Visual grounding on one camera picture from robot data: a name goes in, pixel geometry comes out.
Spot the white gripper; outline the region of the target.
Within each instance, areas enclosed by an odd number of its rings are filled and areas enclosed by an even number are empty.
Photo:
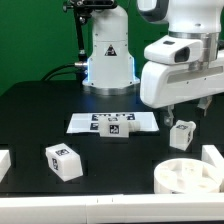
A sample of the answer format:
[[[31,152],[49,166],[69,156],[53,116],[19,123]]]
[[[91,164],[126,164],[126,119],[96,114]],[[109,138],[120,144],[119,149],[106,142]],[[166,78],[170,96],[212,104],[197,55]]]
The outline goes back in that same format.
[[[152,108],[168,106],[164,124],[169,127],[174,120],[173,104],[201,98],[198,108],[206,116],[210,95],[224,92],[224,50],[205,68],[197,66],[202,55],[201,40],[168,35],[144,50],[148,62],[142,70],[140,98]]]

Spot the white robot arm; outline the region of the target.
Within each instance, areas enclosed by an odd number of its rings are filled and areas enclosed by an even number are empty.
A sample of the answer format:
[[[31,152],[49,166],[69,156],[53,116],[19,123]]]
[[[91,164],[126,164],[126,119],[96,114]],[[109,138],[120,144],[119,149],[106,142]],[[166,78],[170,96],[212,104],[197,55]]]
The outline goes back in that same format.
[[[136,77],[125,11],[95,6],[84,86],[110,94],[138,84],[141,101],[151,108],[224,92],[224,50],[218,48],[223,9],[224,0],[137,0],[142,18],[166,24],[168,34],[144,49],[147,62]]]

